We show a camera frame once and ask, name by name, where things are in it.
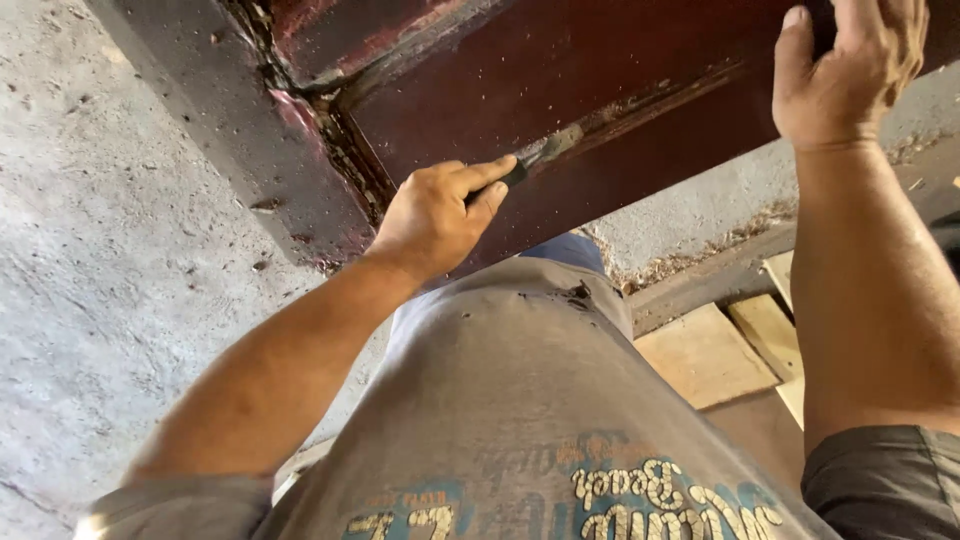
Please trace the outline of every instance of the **forearm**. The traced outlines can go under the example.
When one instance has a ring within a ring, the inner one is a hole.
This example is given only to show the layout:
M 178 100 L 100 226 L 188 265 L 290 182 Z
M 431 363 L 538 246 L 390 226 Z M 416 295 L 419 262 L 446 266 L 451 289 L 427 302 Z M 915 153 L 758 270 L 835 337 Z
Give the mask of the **forearm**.
M 226 350 L 157 426 L 126 482 L 271 478 L 323 418 L 371 333 L 420 286 L 361 258 Z
M 797 171 L 807 449 L 866 424 L 960 432 L 960 287 L 879 146 L 799 152 Z

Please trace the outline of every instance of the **gray t-shirt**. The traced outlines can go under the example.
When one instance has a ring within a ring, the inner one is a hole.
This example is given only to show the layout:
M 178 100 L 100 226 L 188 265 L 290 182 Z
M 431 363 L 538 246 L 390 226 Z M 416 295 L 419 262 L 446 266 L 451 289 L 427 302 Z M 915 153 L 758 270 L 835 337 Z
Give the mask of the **gray t-shirt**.
M 831 437 L 807 463 L 808 507 L 663 382 L 631 323 L 605 277 L 508 259 L 396 313 L 357 410 L 275 508 L 253 479 L 164 479 L 106 496 L 82 526 L 110 540 L 838 538 L 812 507 L 848 538 L 960 537 L 956 437 Z

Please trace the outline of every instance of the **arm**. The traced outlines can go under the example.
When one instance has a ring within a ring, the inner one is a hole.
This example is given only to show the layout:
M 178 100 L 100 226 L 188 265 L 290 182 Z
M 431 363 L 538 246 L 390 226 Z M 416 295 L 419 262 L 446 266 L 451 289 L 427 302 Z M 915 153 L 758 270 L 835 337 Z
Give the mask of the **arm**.
M 800 186 L 792 287 L 804 355 L 807 452 L 862 426 L 960 433 L 960 287 L 876 141 L 920 70 L 915 0 L 836 0 L 831 52 L 809 14 L 777 49 L 774 115 Z
M 157 426 L 124 483 L 214 474 L 272 481 L 324 417 L 371 333 L 467 257 L 507 193 L 491 183 L 515 163 L 450 161 L 412 174 L 367 253 L 228 348 Z

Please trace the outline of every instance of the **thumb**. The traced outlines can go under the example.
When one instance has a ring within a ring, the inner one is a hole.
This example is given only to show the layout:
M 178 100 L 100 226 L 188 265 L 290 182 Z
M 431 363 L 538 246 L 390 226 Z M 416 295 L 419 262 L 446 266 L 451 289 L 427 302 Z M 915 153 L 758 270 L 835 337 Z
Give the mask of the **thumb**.
M 484 187 L 483 191 L 477 195 L 476 200 L 470 203 L 467 208 L 467 222 L 470 226 L 479 233 L 485 231 L 509 190 L 507 185 L 502 182 L 494 182 Z
M 813 18 L 804 6 L 794 6 L 783 18 L 777 40 L 774 99 L 799 90 L 813 68 Z

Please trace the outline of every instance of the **man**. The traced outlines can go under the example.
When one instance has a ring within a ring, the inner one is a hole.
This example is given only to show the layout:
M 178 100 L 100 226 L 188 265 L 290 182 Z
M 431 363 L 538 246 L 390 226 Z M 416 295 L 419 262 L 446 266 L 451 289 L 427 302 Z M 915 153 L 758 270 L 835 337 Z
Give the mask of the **man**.
M 800 184 L 805 504 L 636 353 L 589 264 L 511 258 L 410 300 L 490 223 L 507 157 L 411 175 L 369 251 L 230 347 L 78 535 L 960 538 L 960 287 L 876 142 L 929 15 L 923 0 L 834 4 L 816 63 L 809 13 L 784 18 L 773 106 Z M 277 468 L 395 310 L 356 412 L 271 509 Z

